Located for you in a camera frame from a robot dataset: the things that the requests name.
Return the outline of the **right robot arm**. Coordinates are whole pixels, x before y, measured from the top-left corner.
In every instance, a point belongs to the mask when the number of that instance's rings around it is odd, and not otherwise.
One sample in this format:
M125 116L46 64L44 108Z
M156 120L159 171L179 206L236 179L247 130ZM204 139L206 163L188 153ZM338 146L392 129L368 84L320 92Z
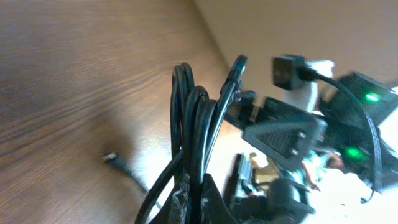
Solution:
M306 220L343 223L341 215L332 215L335 202L326 199L322 204L311 202L309 188L289 176L289 172L302 170L302 162L311 152L342 155L349 169L371 180L382 180L382 173L370 172L376 164L382 164L389 146L380 138L378 128L369 130L364 111L357 111L355 106L370 90L387 96L388 89L360 73L337 81L317 78L338 89L330 104L342 113L356 114L355 121L334 114L315 115L274 98L266 99L264 106L253 114L256 99L253 91L240 93L235 103L236 115L226 115L228 122L243 130L243 139L272 159L282 173L278 179L265 183L268 190L264 196L249 192L251 187L260 187L260 183L243 179L238 171L234 173L236 186L226 205L238 223L305 223Z

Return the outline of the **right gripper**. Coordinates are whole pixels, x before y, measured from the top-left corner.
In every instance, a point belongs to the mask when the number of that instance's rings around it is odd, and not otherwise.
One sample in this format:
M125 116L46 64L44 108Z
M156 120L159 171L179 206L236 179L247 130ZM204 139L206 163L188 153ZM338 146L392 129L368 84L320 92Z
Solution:
M276 98L254 104L245 93L229 107L224 120L243 131L242 138L284 170L296 171L326 131L326 121ZM290 179L256 182L244 154L236 154L223 192L224 202L238 223L302 223L315 214L309 190Z

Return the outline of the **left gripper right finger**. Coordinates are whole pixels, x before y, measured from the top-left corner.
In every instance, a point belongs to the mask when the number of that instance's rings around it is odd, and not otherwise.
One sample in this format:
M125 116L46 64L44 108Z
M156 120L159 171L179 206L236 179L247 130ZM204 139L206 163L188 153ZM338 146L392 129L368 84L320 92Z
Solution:
M200 223L237 224L210 174L204 175L202 187Z

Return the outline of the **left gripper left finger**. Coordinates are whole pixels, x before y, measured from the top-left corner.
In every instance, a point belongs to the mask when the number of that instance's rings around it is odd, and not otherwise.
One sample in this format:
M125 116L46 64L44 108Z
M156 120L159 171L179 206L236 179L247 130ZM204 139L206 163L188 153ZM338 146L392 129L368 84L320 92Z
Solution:
M183 224L190 205L190 176L182 174L180 182L169 194L164 206L150 224Z

